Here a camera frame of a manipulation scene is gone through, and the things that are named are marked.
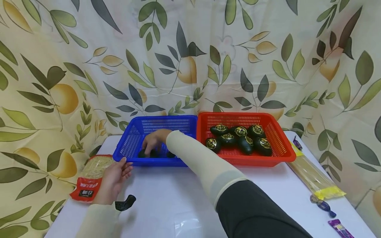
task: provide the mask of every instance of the plastic bag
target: plastic bag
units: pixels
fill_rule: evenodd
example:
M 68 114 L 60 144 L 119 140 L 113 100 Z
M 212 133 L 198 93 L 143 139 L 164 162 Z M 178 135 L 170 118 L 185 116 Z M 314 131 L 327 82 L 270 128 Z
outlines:
M 206 211 L 177 213 L 174 217 L 175 238 L 227 238 L 217 213 Z
M 104 170 L 115 161 L 112 155 L 95 155 L 85 165 L 70 196 L 77 201 L 92 203 L 101 186 Z
M 287 164 L 318 199 L 338 198 L 346 194 L 309 161 L 292 142 L 290 143 L 296 153 L 296 160 Z

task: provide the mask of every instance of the black sleeve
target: black sleeve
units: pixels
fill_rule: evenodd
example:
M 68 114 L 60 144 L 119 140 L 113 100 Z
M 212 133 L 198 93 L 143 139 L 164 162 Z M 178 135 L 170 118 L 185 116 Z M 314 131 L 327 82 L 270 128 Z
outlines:
M 312 238 L 253 182 L 227 188 L 216 207 L 229 238 Z

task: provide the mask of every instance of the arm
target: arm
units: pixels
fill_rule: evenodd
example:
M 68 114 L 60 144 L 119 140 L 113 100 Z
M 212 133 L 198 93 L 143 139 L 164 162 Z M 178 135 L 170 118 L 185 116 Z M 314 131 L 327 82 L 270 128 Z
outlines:
M 311 238 L 242 172 L 197 140 L 180 131 L 158 130 L 143 147 L 149 154 L 161 142 L 201 180 L 229 238 Z
M 115 201 L 122 189 L 122 185 L 131 176 L 132 163 L 126 163 L 123 158 L 105 169 L 101 187 L 87 209 L 76 237 L 113 237 L 115 225 L 118 222 L 120 211 L 115 209 Z
M 247 180 L 241 171 L 199 141 L 180 131 L 163 129 L 146 136 L 143 142 L 143 147 L 146 147 L 145 153 L 149 155 L 150 151 L 161 143 L 165 143 L 168 150 L 181 158 L 197 175 L 214 208 L 218 198 L 230 185 Z

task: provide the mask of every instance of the hand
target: hand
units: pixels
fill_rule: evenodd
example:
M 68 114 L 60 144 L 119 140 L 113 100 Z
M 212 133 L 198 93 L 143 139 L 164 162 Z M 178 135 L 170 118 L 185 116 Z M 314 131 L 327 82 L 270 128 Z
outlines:
M 144 151 L 144 154 L 146 157 L 149 157 L 151 151 L 159 146 L 161 146 L 162 143 L 165 143 L 167 136 L 169 133 L 171 133 L 171 130 L 167 129 L 159 129 L 155 132 L 152 132 L 151 134 L 148 134 L 143 141 L 142 147 L 146 150 Z
M 132 163 L 126 163 L 126 157 L 112 163 L 104 170 L 101 187 L 93 200 L 93 204 L 111 205 L 122 190 L 123 183 L 131 176 Z

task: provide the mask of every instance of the purple candy wrapper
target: purple candy wrapper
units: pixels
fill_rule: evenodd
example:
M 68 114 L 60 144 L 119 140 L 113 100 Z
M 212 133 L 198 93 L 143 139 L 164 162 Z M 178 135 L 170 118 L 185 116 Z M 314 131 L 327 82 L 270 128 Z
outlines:
M 300 151 L 302 151 L 303 147 L 302 147 L 302 145 L 299 143 L 299 141 L 296 140 L 296 136 L 294 137 L 293 142 L 294 142 L 294 145 L 295 145 Z
M 330 224 L 342 238 L 354 238 L 354 236 L 352 236 L 351 233 L 349 233 L 349 231 L 341 224 L 339 219 L 330 220 L 328 221 L 328 224 Z

